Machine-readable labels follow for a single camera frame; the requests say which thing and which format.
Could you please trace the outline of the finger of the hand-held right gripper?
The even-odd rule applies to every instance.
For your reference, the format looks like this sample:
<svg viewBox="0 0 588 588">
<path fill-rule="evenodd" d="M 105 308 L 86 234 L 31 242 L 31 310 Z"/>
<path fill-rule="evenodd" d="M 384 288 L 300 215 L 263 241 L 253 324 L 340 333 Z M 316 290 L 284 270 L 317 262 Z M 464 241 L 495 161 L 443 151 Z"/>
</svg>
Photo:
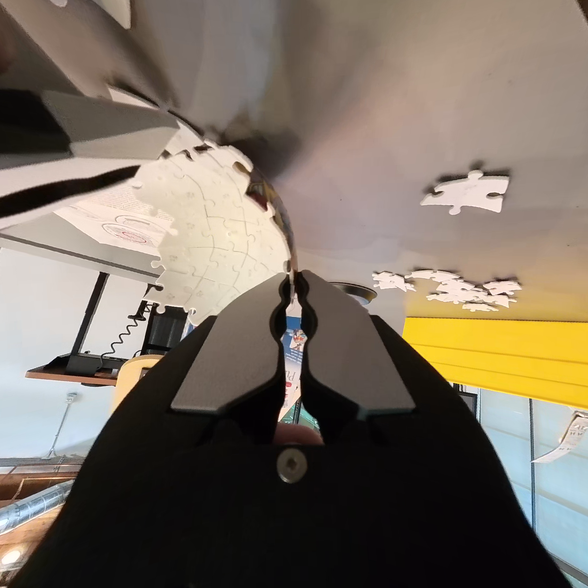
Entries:
<svg viewBox="0 0 588 588">
<path fill-rule="evenodd" d="M 57 91 L 36 95 L 69 137 L 70 157 L 1 159 L 1 196 L 63 179 L 136 170 L 157 160 L 179 131 L 175 118 L 158 109 Z"/>
<path fill-rule="evenodd" d="M 63 208 L 69 202 L 135 177 L 137 170 L 113 170 L 87 178 L 63 179 L 1 196 L 1 228 L 11 227 Z"/>
</svg>

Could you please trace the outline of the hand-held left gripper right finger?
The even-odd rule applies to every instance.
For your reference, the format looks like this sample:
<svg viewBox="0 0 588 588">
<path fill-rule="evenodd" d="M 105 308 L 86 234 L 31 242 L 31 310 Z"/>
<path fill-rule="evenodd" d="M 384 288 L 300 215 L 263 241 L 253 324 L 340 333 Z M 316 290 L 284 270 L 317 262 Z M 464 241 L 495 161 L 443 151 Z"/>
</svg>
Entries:
<svg viewBox="0 0 588 588">
<path fill-rule="evenodd" d="M 298 273 L 305 366 L 312 384 L 359 412 L 412 412 L 403 383 L 371 316 L 353 297 L 310 270 Z"/>
</svg>

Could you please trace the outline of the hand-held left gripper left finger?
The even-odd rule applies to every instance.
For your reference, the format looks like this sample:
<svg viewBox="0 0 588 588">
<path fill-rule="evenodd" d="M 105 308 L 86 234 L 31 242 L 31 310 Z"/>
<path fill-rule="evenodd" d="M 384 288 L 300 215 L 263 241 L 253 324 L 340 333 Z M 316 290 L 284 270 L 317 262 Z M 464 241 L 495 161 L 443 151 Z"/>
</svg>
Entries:
<svg viewBox="0 0 588 588">
<path fill-rule="evenodd" d="M 234 299 L 214 321 L 171 408 L 224 412 L 283 368 L 289 275 L 279 273 Z"/>
</svg>

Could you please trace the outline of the pile of white jigsaw parts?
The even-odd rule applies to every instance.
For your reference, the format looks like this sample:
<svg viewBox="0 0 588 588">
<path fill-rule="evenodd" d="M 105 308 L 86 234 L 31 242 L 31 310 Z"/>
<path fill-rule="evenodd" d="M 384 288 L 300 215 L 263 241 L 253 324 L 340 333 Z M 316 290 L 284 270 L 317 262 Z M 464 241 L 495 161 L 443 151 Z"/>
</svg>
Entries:
<svg viewBox="0 0 588 588">
<path fill-rule="evenodd" d="M 427 301 L 452 304 L 470 313 L 509 309 L 517 302 L 516 294 L 523 290 L 522 285 L 514 280 L 473 283 L 456 273 L 436 269 L 416 269 L 408 274 L 383 270 L 373 272 L 371 277 L 376 289 L 396 289 L 404 293 L 416 292 L 420 281 L 431 282 L 433 286 L 426 295 Z"/>
</svg>

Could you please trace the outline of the partly built puzzle ball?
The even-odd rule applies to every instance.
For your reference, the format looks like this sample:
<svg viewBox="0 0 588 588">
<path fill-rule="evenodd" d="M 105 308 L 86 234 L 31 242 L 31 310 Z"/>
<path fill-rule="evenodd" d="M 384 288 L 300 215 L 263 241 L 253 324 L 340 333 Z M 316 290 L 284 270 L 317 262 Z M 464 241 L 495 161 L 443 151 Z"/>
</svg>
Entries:
<svg viewBox="0 0 588 588">
<path fill-rule="evenodd" d="M 232 146 L 199 148 L 141 166 L 131 186 L 151 212 L 171 217 L 146 300 L 178 307 L 197 325 L 240 295 L 292 269 L 282 214 L 253 182 L 254 166 Z"/>
</svg>

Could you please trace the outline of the white puzzle piece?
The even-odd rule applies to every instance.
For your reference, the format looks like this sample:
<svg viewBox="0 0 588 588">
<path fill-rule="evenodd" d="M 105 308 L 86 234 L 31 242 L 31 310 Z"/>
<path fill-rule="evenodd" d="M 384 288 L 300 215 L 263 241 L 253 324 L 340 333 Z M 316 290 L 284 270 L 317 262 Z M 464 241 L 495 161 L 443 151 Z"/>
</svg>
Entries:
<svg viewBox="0 0 588 588">
<path fill-rule="evenodd" d="M 507 175 L 486 175 L 470 171 L 466 177 L 438 183 L 420 202 L 420 206 L 448 206 L 450 215 L 470 207 L 500 213 L 510 183 Z"/>
</svg>

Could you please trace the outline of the white instruction sheet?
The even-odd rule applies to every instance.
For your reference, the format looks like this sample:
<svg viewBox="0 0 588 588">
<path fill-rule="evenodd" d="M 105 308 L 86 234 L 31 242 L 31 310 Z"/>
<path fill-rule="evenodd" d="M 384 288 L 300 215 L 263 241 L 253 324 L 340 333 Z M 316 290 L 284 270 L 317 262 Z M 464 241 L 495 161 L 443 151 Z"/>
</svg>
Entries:
<svg viewBox="0 0 588 588">
<path fill-rule="evenodd" d="M 102 245 L 156 256 L 164 236 L 177 235 L 173 218 L 143 203 L 133 180 L 58 209 L 55 214 Z"/>
</svg>

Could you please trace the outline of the yellow plastic bin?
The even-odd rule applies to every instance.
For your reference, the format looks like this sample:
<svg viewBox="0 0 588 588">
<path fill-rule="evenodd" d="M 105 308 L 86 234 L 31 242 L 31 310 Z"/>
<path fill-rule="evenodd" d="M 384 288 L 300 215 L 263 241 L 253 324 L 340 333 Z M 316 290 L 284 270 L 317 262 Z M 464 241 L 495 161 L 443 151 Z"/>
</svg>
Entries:
<svg viewBox="0 0 588 588">
<path fill-rule="evenodd" d="M 587 323 L 407 318 L 403 338 L 446 380 L 587 410 Z"/>
</svg>

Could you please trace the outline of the hanging white paper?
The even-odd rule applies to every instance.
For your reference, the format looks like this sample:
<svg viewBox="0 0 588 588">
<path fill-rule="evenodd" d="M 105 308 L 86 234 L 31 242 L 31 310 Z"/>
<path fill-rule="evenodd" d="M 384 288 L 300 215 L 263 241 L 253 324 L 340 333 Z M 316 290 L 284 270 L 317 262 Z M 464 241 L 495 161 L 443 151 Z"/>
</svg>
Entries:
<svg viewBox="0 0 588 588">
<path fill-rule="evenodd" d="M 587 435 L 587 412 L 575 411 L 556 448 L 531 461 L 533 464 L 548 464 L 575 450 Z"/>
</svg>

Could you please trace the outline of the silver air duct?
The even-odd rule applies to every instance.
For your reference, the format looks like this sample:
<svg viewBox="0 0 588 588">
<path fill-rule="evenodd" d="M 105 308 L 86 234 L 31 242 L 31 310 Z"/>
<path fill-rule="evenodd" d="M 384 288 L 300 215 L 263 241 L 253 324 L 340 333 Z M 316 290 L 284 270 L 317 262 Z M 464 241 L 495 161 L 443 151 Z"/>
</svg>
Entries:
<svg viewBox="0 0 588 588">
<path fill-rule="evenodd" d="M 74 480 L 64 481 L 1 508 L 1 535 L 10 533 L 49 511 L 62 507 Z"/>
</svg>

